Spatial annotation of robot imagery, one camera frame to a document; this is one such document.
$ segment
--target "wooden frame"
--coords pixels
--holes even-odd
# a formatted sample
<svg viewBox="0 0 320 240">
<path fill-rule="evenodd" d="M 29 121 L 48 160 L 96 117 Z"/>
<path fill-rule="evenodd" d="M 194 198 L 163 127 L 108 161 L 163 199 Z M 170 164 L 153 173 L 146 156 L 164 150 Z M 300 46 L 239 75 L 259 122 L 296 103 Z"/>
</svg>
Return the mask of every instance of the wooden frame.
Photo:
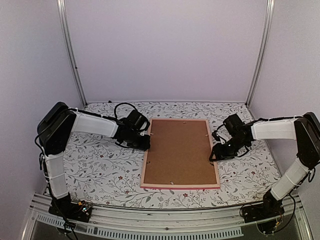
<svg viewBox="0 0 320 240">
<path fill-rule="evenodd" d="M 161 121 L 184 121 L 184 122 L 192 122 L 192 121 L 201 121 L 205 122 L 206 128 L 207 128 L 207 134 L 209 139 L 209 144 L 211 149 L 213 148 L 213 140 L 211 136 L 211 131 L 209 127 L 209 122 L 207 119 L 187 119 L 187 118 L 152 118 L 150 119 L 150 127 L 148 129 L 148 134 L 151 134 L 152 129 L 152 122 L 153 120 L 161 120 Z M 145 181 L 145 174 L 146 174 L 146 168 L 147 168 L 147 159 L 148 159 L 148 151 L 147 150 L 144 153 L 143 158 L 143 167 L 142 167 L 142 174 L 141 174 L 141 182 L 140 187 L 144 189 L 176 189 L 176 190 L 202 190 L 202 189 L 220 189 L 220 178 L 219 178 L 219 172 L 218 172 L 218 164 L 216 161 L 213 162 L 214 172 L 215 172 L 215 178 L 216 178 L 216 184 L 200 184 L 200 185 L 187 185 L 187 184 L 150 184 L 150 183 L 144 183 Z"/>
</svg>

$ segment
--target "vertical metal post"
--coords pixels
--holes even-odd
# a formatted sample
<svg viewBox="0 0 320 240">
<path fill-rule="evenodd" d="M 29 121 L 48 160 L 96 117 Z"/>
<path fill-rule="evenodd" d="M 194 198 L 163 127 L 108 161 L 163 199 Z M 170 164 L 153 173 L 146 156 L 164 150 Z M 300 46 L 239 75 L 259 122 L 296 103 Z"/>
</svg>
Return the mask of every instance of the vertical metal post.
<svg viewBox="0 0 320 240">
<path fill-rule="evenodd" d="M 274 5 L 275 5 L 275 0 L 267 0 L 267 5 L 266 5 L 266 13 L 265 13 L 265 20 L 264 20 L 264 28 L 263 28 L 263 34 L 262 34 L 262 40 L 261 40 L 261 45 L 260 45 L 260 50 L 259 50 L 259 55 L 258 59 L 256 61 L 255 69 L 254 69 L 254 74 L 252 78 L 252 82 L 250 85 L 250 90 L 248 93 L 248 96 L 246 98 L 245 104 L 250 107 L 252 100 L 254 98 L 254 94 L 257 88 L 257 83 L 259 80 L 266 48 L 267 48 L 267 42 L 269 38 L 269 33 L 270 33 L 270 28 L 271 28 L 271 22 L 272 22 L 272 16 L 274 12 Z"/>
<path fill-rule="evenodd" d="M 87 103 L 87 100 L 86 100 L 84 88 L 83 88 L 81 80 L 80 80 L 78 67 L 77 67 L 77 64 L 76 64 L 76 58 L 75 58 L 75 54 L 74 54 L 74 51 L 73 51 L 73 48 L 72 48 L 72 44 L 71 44 L 69 26 L 68 26 L 68 21 L 67 21 L 65 0 L 57 0 L 57 4 L 58 4 L 58 11 L 59 11 L 59 16 L 60 16 L 62 32 L 63 32 L 63 36 L 64 36 L 64 40 L 65 40 L 66 50 L 67 50 L 68 57 L 69 57 L 69 60 L 70 60 L 71 69 L 72 69 L 72 73 L 73 73 L 76 89 L 78 91 L 81 103 L 83 104 L 83 106 L 86 106 L 88 103 Z"/>
</svg>

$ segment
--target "floral tablecloth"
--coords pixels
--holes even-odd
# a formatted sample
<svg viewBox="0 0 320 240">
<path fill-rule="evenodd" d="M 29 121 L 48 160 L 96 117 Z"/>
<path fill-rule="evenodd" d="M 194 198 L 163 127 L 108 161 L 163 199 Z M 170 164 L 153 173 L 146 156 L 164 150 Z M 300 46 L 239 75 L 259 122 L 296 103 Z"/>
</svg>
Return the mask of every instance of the floral tablecloth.
<svg viewBox="0 0 320 240">
<path fill-rule="evenodd" d="M 148 118 L 208 119 L 211 131 L 237 113 L 246 123 L 252 117 L 241 103 L 135 102 Z M 113 116 L 116 103 L 92 103 L 85 110 Z M 120 106 L 126 117 L 130 106 Z M 140 188 L 144 152 L 115 145 L 101 135 L 74 133 L 64 153 L 67 188 L 74 200 L 100 205 L 149 209 L 212 208 L 259 201 L 279 178 L 275 161 L 263 141 L 255 141 L 243 157 L 218 162 L 217 190 L 160 190 Z"/>
</svg>

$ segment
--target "white arm segment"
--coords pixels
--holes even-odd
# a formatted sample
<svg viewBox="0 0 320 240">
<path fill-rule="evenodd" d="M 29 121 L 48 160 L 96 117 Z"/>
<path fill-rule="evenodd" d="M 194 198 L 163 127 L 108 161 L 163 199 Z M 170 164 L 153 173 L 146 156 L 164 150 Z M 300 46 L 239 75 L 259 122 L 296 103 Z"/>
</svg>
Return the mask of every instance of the white arm segment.
<svg viewBox="0 0 320 240">
<path fill-rule="evenodd" d="M 292 139 L 296 140 L 296 118 L 278 121 L 261 121 L 251 127 L 253 139 Z"/>
<path fill-rule="evenodd" d="M 299 158 L 284 173 L 271 188 L 271 194 L 276 200 L 283 199 L 308 174 L 309 168 L 304 166 Z"/>
<path fill-rule="evenodd" d="M 111 120 L 80 112 L 75 113 L 76 118 L 72 126 L 70 137 L 73 132 L 82 132 L 99 134 L 112 138 L 117 132 L 118 125 Z M 56 155 L 44 156 L 51 191 L 53 196 L 57 199 L 68 195 L 63 157 L 64 152 Z"/>
</svg>

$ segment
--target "patterned table surface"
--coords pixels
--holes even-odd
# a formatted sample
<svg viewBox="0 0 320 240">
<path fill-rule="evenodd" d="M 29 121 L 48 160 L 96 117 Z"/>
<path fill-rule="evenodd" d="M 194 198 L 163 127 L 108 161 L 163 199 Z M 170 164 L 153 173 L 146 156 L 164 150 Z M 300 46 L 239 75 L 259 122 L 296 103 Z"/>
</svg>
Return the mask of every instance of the patterned table surface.
<svg viewBox="0 0 320 240">
<path fill-rule="evenodd" d="M 135 102 L 148 118 L 208 119 L 211 131 L 229 115 L 245 122 L 252 117 L 241 103 Z M 113 116 L 116 103 L 92 103 L 87 111 Z M 119 118 L 130 106 L 120 106 Z M 64 153 L 67 188 L 74 200 L 100 205 L 149 209 L 185 209 L 231 206 L 259 201 L 279 178 L 275 161 L 263 141 L 255 141 L 243 157 L 218 162 L 221 188 L 216 190 L 160 190 L 140 188 L 144 152 L 115 145 L 100 135 L 74 133 Z"/>
</svg>

